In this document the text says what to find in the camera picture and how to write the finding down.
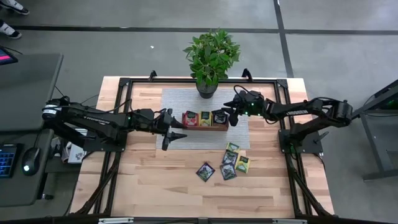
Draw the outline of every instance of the keyboard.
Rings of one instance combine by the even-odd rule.
[[[0,178],[11,178],[22,144],[0,145]]]

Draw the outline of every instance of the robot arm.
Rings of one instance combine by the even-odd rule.
[[[318,117],[304,124],[296,123],[290,129],[289,141],[295,145],[300,145],[304,138],[315,131],[319,131],[329,126],[344,127],[350,124],[352,106],[347,101],[338,101],[331,98],[315,98],[310,101],[305,100],[301,103],[283,105],[264,99],[261,93],[248,91],[243,88],[239,93],[236,92],[232,101],[225,103],[228,108],[223,108],[229,113],[229,122],[232,126],[238,123],[238,115],[262,116],[267,123],[269,121],[278,122],[287,116],[297,116],[303,114],[314,114]]]
[[[170,142],[187,137],[185,134],[169,132],[170,127],[186,128],[174,117],[171,117],[172,109],[156,112],[151,109],[139,109],[131,110],[128,113],[110,113],[114,110],[101,111],[79,103],[71,103],[69,97],[64,96],[48,101],[43,109],[42,117],[45,127],[53,129],[56,135],[79,147],[83,147],[91,141],[124,147],[123,142],[126,141],[127,133],[134,130],[163,135],[163,150],[167,150]],[[95,135],[83,136],[66,123],[87,129]]]

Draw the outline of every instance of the concrete floor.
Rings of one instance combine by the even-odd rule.
[[[273,0],[21,0],[28,17],[0,12],[14,25],[277,29]],[[280,0],[286,29],[398,30],[395,0]],[[62,53],[57,86],[73,101],[98,93],[105,75],[189,74],[184,32],[72,32],[22,30],[21,40],[0,37],[0,45],[25,54]],[[241,44],[243,68],[255,77],[286,77],[279,34],[232,33]],[[354,108],[398,78],[398,35],[287,35],[294,77],[304,78],[308,96],[347,99]],[[398,223],[398,178],[363,182],[377,171],[360,120],[328,128],[323,139],[326,176],[335,213],[341,217]],[[72,177],[49,184],[58,200],[17,213],[0,208],[1,219],[63,215]]]

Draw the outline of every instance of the shoe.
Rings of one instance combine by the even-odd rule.
[[[20,32],[14,30],[11,26],[7,25],[6,23],[4,23],[0,27],[0,33],[6,34],[11,39],[20,39],[20,37],[22,37],[22,34]]]
[[[15,0],[0,0],[0,7],[3,7],[5,9],[11,9],[15,11],[16,13],[22,14],[22,15],[29,15],[29,10],[27,10],[24,6],[16,2]]]

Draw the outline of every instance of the wooden tabletop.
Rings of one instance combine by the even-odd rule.
[[[98,109],[113,108],[119,78],[104,77]],[[303,79],[289,78],[287,81],[291,102],[307,99]],[[233,91],[232,87],[232,84],[219,85],[220,89]],[[275,100],[273,85],[248,83],[244,87]],[[165,88],[195,88],[195,84],[136,83],[132,89],[133,109],[160,110]],[[295,121],[304,123],[311,118],[310,115],[296,116]],[[280,153],[277,138],[279,129],[278,123],[268,125],[260,117],[249,118],[251,148],[241,150],[241,154],[251,159],[250,169],[247,174],[237,171],[238,177],[231,180],[223,180],[219,168],[224,150],[156,150],[156,136],[131,132],[119,166],[112,216],[294,217],[285,158]],[[71,212],[81,208],[98,186],[103,157],[103,152],[95,152],[83,161]],[[324,208],[333,213],[322,163],[311,154],[302,157],[309,189]],[[195,173],[204,162],[216,169],[207,182]],[[301,190],[298,194],[300,208],[304,211]]]

